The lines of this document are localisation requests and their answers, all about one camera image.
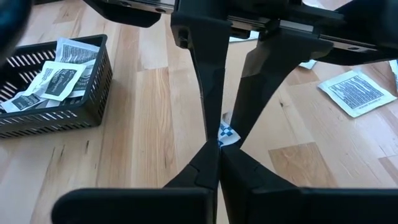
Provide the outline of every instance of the black plastic part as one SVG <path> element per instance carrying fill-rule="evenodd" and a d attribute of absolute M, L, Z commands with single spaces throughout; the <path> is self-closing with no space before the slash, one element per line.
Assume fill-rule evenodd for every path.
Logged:
<path fill-rule="evenodd" d="M 34 4 L 38 5 L 38 4 L 46 4 L 46 3 L 50 3 L 50 2 L 59 2 L 59 1 L 63 1 L 63 0 L 34 0 Z"/>
<path fill-rule="evenodd" d="M 239 147 L 285 77 L 301 62 L 324 56 L 332 48 L 331 42 L 295 30 L 277 28 L 260 35 L 257 47 L 246 57 L 231 119 L 241 137 Z"/>
<path fill-rule="evenodd" d="M 375 43 L 398 49 L 398 1 L 354 0 L 336 10 L 350 29 L 367 32 Z"/>
<path fill-rule="evenodd" d="M 250 30 L 244 30 L 232 27 L 231 37 L 248 39 L 250 37 L 250 32 L 251 32 Z"/>
<path fill-rule="evenodd" d="M 230 224 L 273 223 L 274 217 L 278 217 L 278 215 L 281 215 L 279 216 L 281 221 L 287 218 L 285 215 L 289 210 L 292 211 L 290 205 L 293 198 L 288 197 L 297 194 L 295 185 L 263 167 L 236 145 L 225 146 L 221 150 L 220 181 Z M 259 189 L 266 192 L 286 191 L 289 193 L 280 197 L 274 195 L 274 198 L 269 197 L 267 200 L 259 202 L 253 192 Z M 261 208 L 270 206 L 260 211 L 264 222 L 248 222 L 251 215 L 257 215 L 253 213 L 257 211 L 256 206 L 261 206 Z"/>
<path fill-rule="evenodd" d="M 160 13 L 119 6 L 100 0 L 84 0 L 84 2 L 105 19 L 132 26 L 150 27 L 159 21 L 161 16 Z"/>
<path fill-rule="evenodd" d="M 81 189 L 55 203 L 54 224 L 212 224 L 212 194 L 201 188 Z"/>
<path fill-rule="evenodd" d="M 217 139 L 210 139 L 190 163 L 164 188 L 201 187 L 207 189 L 212 195 L 213 213 L 209 213 L 209 215 L 211 215 L 213 223 L 216 223 L 219 179 L 220 149 Z"/>
<path fill-rule="evenodd" d="M 177 9 L 171 18 L 174 40 L 177 46 L 190 50 L 199 82 L 206 138 L 216 139 L 232 25 L 226 21 L 226 2 L 179 1 Z"/>
<path fill-rule="evenodd" d="M 98 126 L 102 122 L 112 80 L 106 51 L 106 35 L 74 40 L 99 47 L 98 56 L 83 98 L 74 104 L 0 114 L 0 139 L 54 133 Z M 46 60 L 55 59 L 57 42 L 23 46 L 16 49 L 0 68 L 0 99 L 14 97 L 26 90 Z"/>
<path fill-rule="evenodd" d="M 0 65 L 24 35 L 31 10 L 32 0 L 0 2 Z"/>
<path fill-rule="evenodd" d="M 396 189 L 296 187 L 235 145 L 221 151 L 221 188 L 230 224 L 396 222 Z"/>

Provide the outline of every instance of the black plastic basket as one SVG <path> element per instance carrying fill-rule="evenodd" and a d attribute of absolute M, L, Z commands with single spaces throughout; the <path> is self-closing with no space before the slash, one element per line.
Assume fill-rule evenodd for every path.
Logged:
<path fill-rule="evenodd" d="M 100 47 L 85 95 L 75 104 L 0 114 L 0 138 L 14 138 L 98 126 L 102 122 L 112 80 L 106 35 L 74 40 Z M 57 42 L 16 49 L 0 68 L 0 101 L 26 90 L 46 60 L 54 60 Z"/>

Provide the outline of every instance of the hardwood plank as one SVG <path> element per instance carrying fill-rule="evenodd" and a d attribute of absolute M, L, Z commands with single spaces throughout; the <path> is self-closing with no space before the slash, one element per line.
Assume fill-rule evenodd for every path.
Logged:
<path fill-rule="evenodd" d="M 165 17 L 165 25 L 175 155 L 180 171 L 204 145 L 205 126 L 190 52 L 175 45 L 169 16 Z"/>
<path fill-rule="evenodd" d="M 177 174 L 167 68 L 137 74 L 132 139 L 133 187 L 163 187 Z"/>
<path fill-rule="evenodd" d="M 140 28 L 138 52 L 140 62 L 138 71 L 168 66 L 163 17 L 151 28 Z"/>
<path fill-rule="evenodd" d="M 114 76 L 104 118 L 104 136 L 98 167 L 98 187 L 131 185 L 131 138 L 134 134 L 139 28 L 122 26 L 116 50 Z"/>
<path fill-rule="evenodd" d="M 293 70 L 293 72 L 291 72 L 285 79 L 285 82 L 288 85 L 299 85 L 316 81 L 319 81 L 319 78 L 315 72 L 300 67 Z"/>
<path fill-rule="evenodd" d="M 53 23 L 72 22 L 85 8 L 85 3 L 79 0 L 67 0 L 58 11 L 57 18 Z"/>
<path fill-rule="evenodd" d="M 59 135 L 52 136 L 2 141 L 8 158 L 0 164 L 0 223 L 30 222 L 52 151 L 59 146 Z"/>
<path fill-rule="evenodd" d="M 298 186 L 337 187 L 315 142 L 269 151 L 276 173 Z"/>
<path fill-rule="evenodd" d="M 320 94 L 317 83 L 290 86 L 289 93 L 340 187 L 395 185 L 378 161 L 384 151 L 356 126 L 372 112 L 356 119 L 347 117 Z"/>
<path fill-rule="evenodd" d="M 59 197 L 96 186 L 102 134 L 102 126 L 60 134 L 62 140 L 53 148 L 31 223 L 51 223 L 51 209 Z"/>
<path fill-rule="evenodd" d="M 379 161 L 398 185 L 398 156 L 383 157 Z"/>
<path fill-rule="evenodd" d="M 47 38 L 49 27 L 57 18 L 63 2 L 55 2 L 33 8 L 33 16 L 29 18 L 27 30 L 18 45 L 37 44 L 50 41 Z"/>

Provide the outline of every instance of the wooden floor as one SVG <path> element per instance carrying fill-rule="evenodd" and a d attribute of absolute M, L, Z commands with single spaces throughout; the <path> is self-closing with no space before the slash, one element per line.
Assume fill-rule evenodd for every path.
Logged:
<path fill-rule="evenodd" d="M 346 1 L 320 6 L 335 9 Z M 201 148 L 197 79 L 169 22 L 163 16 L 150 29 L 124 26 L 81 0 L 35 7 L 21 45 L 105 33 L 114 78 L 100 127 L 0 142 L 0 223 L 50 223 L 54 201 L 72 189 L 162 187 Z M 229 46 L 224 113 L 233 109 L 245 52 L 255 44 Z M 396 188 L 398 101 L 352 119 L 317 88 L 350 69 L 318 63 L 312 71 L 294 70 L 243 149 L 297 185 Z M 363 70 L 397 96 L 387 63 Z M 218 220 L 228 222 L 223 202 Z"/>

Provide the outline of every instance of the blue and white packet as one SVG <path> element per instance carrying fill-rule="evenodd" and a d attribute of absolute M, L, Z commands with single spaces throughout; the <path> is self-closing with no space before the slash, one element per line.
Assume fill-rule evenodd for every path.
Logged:
<path fill-rule="evenodd" d="M 218 147 L 229 146 L 239 141 L 241 137 L 233 130 L 229 124 L 221 121 L 220 129 L 218 130 Z"/>

